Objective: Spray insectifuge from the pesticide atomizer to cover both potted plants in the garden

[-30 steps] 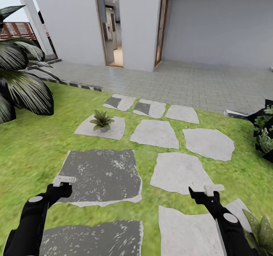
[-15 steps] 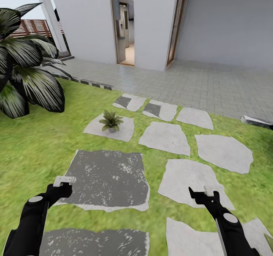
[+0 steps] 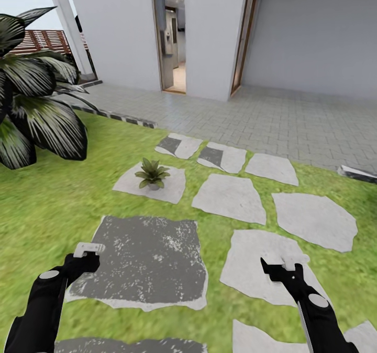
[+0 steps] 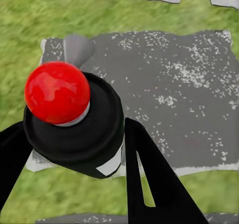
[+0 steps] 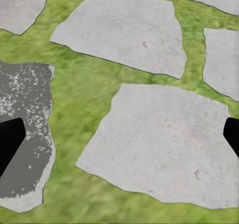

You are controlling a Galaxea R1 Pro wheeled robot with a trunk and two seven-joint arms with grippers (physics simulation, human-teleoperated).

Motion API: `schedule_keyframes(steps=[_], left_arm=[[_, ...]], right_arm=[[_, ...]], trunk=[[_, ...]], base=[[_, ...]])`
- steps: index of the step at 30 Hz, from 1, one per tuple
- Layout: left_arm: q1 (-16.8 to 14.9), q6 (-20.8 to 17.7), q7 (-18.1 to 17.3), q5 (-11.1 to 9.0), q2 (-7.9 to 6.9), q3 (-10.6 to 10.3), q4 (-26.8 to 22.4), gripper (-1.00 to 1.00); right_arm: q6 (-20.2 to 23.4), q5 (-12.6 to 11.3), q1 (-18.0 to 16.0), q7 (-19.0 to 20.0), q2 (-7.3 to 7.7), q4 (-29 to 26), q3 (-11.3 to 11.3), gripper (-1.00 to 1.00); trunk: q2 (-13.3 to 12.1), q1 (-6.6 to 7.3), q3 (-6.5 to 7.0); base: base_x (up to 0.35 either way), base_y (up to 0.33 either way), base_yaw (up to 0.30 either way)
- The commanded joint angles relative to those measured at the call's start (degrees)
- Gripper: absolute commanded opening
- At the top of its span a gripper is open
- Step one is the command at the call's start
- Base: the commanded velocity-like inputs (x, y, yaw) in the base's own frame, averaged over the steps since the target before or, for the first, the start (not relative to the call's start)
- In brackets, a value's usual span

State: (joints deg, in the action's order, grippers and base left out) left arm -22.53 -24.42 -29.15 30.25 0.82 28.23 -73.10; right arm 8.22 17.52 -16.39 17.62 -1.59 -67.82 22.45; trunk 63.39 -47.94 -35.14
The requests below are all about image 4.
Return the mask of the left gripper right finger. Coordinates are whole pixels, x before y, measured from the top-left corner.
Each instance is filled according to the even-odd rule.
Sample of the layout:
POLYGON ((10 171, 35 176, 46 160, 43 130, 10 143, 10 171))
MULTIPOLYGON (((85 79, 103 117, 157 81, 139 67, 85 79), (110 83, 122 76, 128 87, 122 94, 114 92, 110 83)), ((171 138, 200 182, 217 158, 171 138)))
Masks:
POLYGON ((143 125, 125 122, 128 224, 209 224, 143 125), (155 207, 144 204, 138 151, 155 207))

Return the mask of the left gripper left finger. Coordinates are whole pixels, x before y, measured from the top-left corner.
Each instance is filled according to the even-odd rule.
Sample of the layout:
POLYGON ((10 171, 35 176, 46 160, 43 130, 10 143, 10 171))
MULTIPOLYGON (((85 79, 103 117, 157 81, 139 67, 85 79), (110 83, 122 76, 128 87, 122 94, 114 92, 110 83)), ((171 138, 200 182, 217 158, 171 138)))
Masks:
POLYGON ((0 212, 32 150, 23 121, 0 132, 0 212))

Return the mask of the insectifuge atomizer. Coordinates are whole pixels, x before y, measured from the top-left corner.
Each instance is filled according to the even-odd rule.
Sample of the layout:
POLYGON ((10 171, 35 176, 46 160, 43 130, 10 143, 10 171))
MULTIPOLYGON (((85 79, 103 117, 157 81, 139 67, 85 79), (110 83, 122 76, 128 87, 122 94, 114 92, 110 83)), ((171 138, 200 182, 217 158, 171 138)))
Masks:
POLYGON ((39 155, 58 166, 105 179, 120 168, 125 122, 120 96, 80 67, 95 53, 78 34, 63 39, 65 61, 41 64, 24 86, 23 127, 39 155))

